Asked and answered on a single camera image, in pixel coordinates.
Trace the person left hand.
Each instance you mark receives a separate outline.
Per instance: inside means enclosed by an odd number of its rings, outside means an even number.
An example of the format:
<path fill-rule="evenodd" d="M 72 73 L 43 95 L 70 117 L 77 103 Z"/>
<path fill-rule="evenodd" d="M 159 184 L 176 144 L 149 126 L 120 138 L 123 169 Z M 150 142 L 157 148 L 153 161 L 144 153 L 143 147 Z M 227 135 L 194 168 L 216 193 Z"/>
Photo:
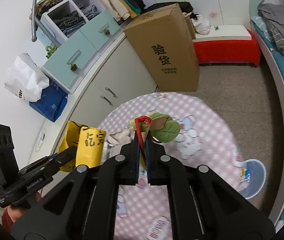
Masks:
<path fill-rule="evenodd" d="M 30 198 L 31 200 L 31 204 L 34 204 L 35 202 L 38 202 L 41 200 L 41 195 L 39 192 L 36 192 L 34 194 L 34 196 L 32 198 Z M 7 213 L 9 215 L 9 217 L 11 218 L 11 220 L 15 223 L 16 220 L 18 220 L 19 218 L 22 217 L 22 215 L 24 215 L 26 213 L 27 209 L 23 208 L 23 207 L 17 207 L 14 205 L 10 205 L 7 207 Z"/>

